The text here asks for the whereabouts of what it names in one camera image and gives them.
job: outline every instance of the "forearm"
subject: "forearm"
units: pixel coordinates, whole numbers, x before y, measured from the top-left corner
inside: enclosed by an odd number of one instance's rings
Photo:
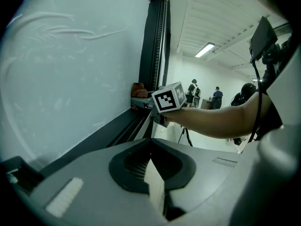
[[[182,108],[163,115],[169,121],[209,137],[236,138],[252,131],[252,127],[245,124],[244,110],[240,106],[230,106],[219,110]]]

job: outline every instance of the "fluorescent light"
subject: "fluorescent light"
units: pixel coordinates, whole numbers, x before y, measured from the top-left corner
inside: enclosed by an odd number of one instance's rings
[[[200,58],[203,54],[207,53],[210,49],[212,49],[213,47],[215,46],[215,44],[213,43],[207,43],[205,47],[203,47],[201,49],[201,51],[199,51],[197,54],[196,54],[196,57],[197,58]]]

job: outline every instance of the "man in black shirt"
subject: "man in black shirt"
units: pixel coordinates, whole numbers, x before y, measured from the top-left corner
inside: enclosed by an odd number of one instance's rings
[[[188,88],[187,108],[189,108],[191,103],[193,102],[194,94],[195,94],[197,87],[198,87],[197,80],[193,79],[192,84]]]
[[[213,98],[212,98],[212,109],[220,109],[222,106],[222,92],[220,91],[220,88],[216,86],[215,92],[213,93]]]
[[[270,97],[267,95],[267,89],[274,82],[276,77],[286,66],[298,46],[300,46],[300,22],[294,12],[294,7],[298,7],[299,0],[259,0],[263,5],[286,18],[292,27],[293,35],[287,42],[284,53],[279,59],[280,65],[267,61],[267,70],[262,79],[261,91],[261,114],[260,129],[257,139],[260,139],[265,133],[272,129],[279,128],[282,122]],[[202,110],[191,108],[187,110],[182,108],[172,112],[163,113],[169,121],[174,121],[182,126],[194,130],[200,134],[215,138],[236,138],[248,135],[252,132],[257,111],[259,94],[255,92],[251,98],[239,106],[224,107],[219,110]]]

